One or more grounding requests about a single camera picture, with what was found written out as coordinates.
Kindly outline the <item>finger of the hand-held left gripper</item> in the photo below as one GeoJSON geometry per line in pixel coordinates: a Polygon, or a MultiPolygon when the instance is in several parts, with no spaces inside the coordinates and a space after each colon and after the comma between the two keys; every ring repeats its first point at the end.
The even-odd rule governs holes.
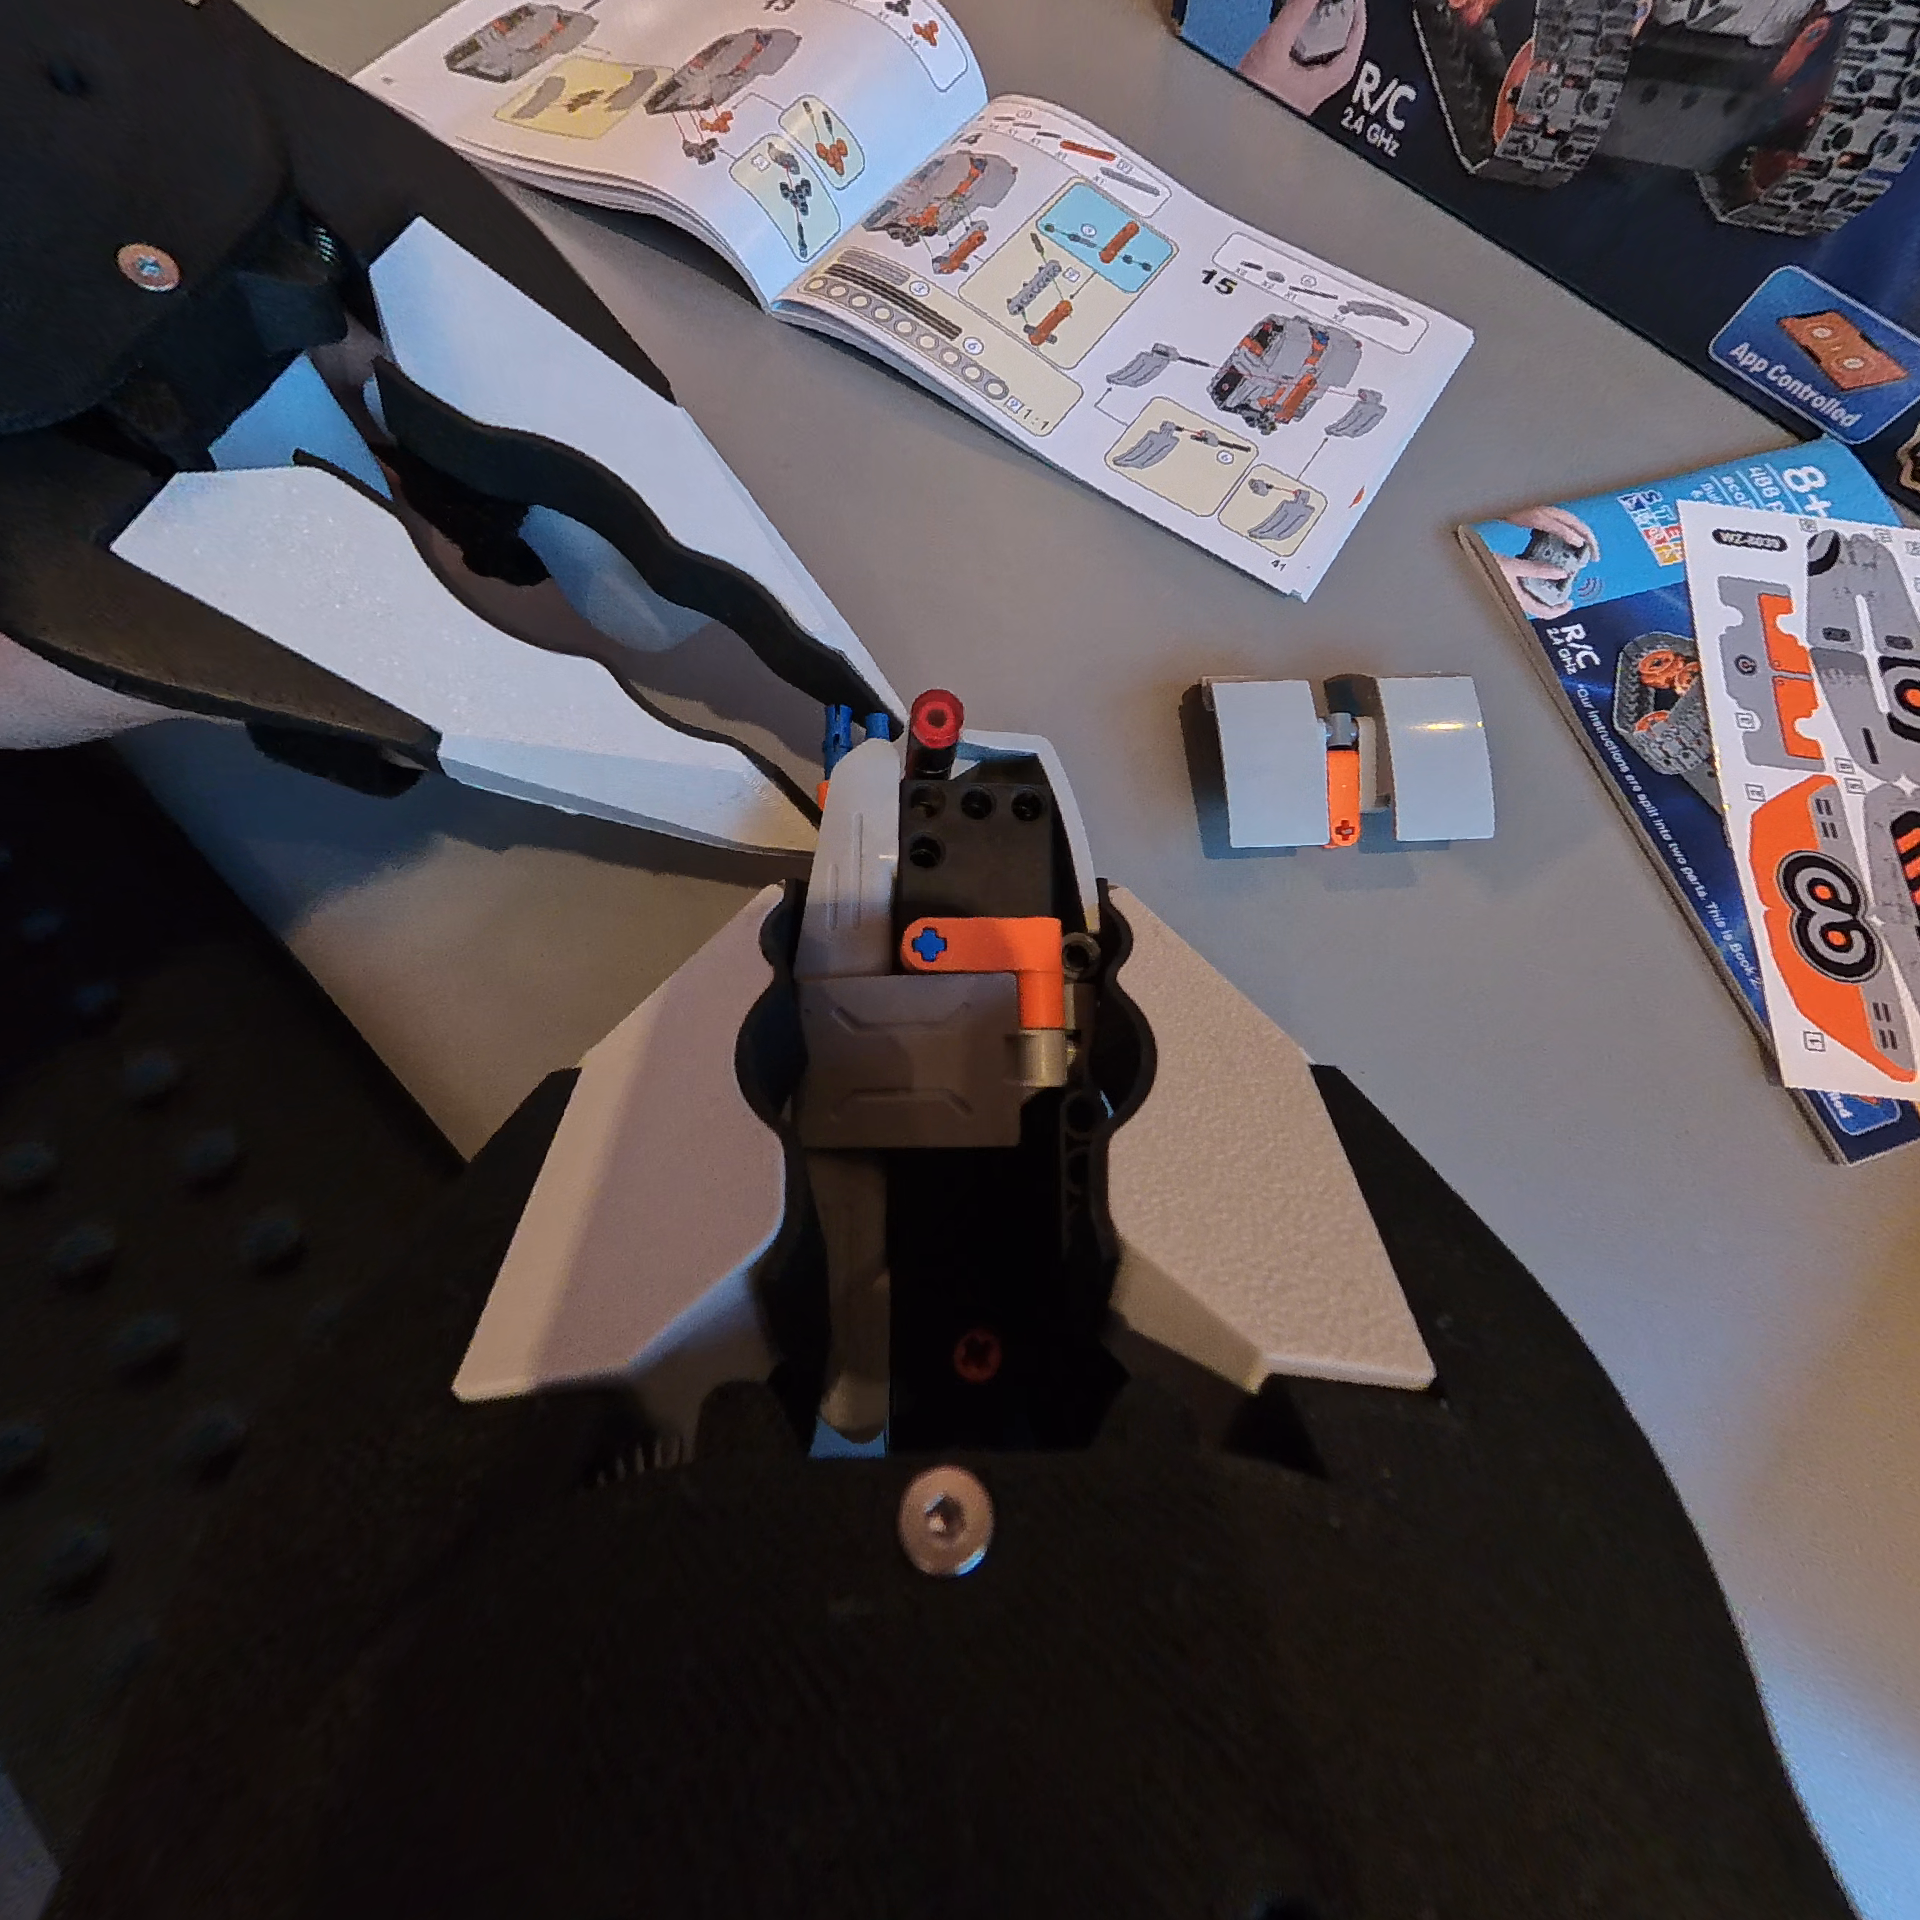
{"type": "Polygon", "coordinates": [[[657,719],[599,664],[492,627],[349,477],[180,474],[110,548],[429,722],[465,787],[707,847],[813,848],[802,808],[736,747],[657,719]]]}
{"type": "Polygon", "coordinates": [[[387,435],[523,538],[607,637],[673,645],[695,615],[855,717],[906,702],[699,425],[429,221],[375,264],[387,435]]]}

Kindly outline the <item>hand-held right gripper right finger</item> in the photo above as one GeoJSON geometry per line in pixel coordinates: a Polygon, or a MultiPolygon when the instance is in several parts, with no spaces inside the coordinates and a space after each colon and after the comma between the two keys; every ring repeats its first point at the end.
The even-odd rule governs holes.
{"type": "Polygon", "coordinates": [[[1107,1144],[1116,1315],[1237,1388],[1422,1392],[1432,1358],[1309,1058],[1142,901],[1107,901],[1135,937],[1119,988],[1157,1047],[1107,1144]]]}

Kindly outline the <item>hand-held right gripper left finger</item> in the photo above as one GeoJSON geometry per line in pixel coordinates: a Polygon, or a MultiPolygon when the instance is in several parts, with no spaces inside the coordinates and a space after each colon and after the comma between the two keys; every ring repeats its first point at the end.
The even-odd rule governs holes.
{"type": "Polygon", "coordinates": [[[489,1302],[455,1374],[463,1404],[610,1382],[699,1404],[773,1367],[753,1268],[786,1214],[773,1128],[733,1047],[773,968],[762,888],[579,1061],[489,1302]]]}

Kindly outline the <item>white instruction booklet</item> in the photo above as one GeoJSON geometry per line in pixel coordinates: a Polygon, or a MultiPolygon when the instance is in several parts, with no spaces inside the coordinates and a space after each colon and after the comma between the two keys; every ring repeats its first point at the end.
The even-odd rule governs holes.
{"type": "Polygon", "coordinates": [[[773,317],[1293,597],[1473,339],[989,98],[937,4],[460,4],[353,79],[495,175],[673,221],[773,317]]]}

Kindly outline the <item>grey curved panel block piece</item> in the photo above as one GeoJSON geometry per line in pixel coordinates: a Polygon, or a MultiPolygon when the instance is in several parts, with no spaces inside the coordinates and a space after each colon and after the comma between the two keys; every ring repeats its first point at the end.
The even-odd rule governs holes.
{"type": "Polygon", "coordinates": [[[1389,811],[1400,844],[1496,831],[1472,678],[1206,678],[1233,848],[1350,848],[1389,811]]]}

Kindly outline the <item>grey building block model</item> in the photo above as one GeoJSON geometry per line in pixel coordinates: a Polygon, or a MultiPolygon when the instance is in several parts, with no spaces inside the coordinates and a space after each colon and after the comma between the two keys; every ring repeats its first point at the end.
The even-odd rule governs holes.
{"type": "Polygon", "coordinates": [[[1067,788],[1033,742],[962,742],[949,691],[845,737],[793,947],[823,1417],[906,1455],[1082,1449],[1126,1382],[1106,1175],[1150,1047],[1107,1009],[1067,788]]]}

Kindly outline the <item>grey desk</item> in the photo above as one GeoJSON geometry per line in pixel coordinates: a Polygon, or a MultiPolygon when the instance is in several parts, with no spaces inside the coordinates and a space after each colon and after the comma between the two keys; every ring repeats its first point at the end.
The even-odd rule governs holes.
{"type": "Polygon", "coordinates": [[[1835,1167],[1455,527],[1782,432],[1183,48],[1157,4],[955,4],[995,92],[1477,335],[1309,604],[767,321],[680,229],[519,195],[895,687],[1042,731],[1103,875],[1342,1068],[1547,1285],[1666,1458],[1866,1918],[1917,1914],[1917,1155],[1835,1167]],[[1227,858],[1206,675],[1465,671],[1496,837],[1227,858]]]}

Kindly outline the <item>blue manual booklet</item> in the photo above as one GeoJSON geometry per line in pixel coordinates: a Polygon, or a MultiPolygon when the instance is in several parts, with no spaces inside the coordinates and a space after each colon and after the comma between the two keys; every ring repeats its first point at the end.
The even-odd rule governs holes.
{"type": "MultiPolygon", "coordinates": [[[[1859,461],[1820,439],[1467,524],[1459,541],[1519,619],[1529,661],[1742,999],[1763,1049],[1772,1049],[1760,952],[1722,818],[1699,678],[1680,518],[1686,501],[1906,531],[1859,461]]],[[[1917,1141],[1917,1101],[1792,1091],[1839,1164],[1917,1141]]]]}

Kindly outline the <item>grey orange sticker sheet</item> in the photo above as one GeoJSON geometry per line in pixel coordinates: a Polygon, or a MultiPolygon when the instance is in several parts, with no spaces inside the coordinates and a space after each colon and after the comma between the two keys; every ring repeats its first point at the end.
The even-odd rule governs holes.
{"type": "Polygon", "coordinates": [[[1917,1101],[1917,535],[1702,501],[1680,518],[1782,1079],[1917,1101]]]}

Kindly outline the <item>blue toy robot kit box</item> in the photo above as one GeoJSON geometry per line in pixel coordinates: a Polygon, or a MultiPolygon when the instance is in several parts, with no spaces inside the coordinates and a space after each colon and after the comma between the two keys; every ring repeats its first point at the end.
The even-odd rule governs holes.
{"type": "Polygon", "coordinates": [[[1915,4],[1175,4],[1183,41],[1917,508],[1915,4]]]}

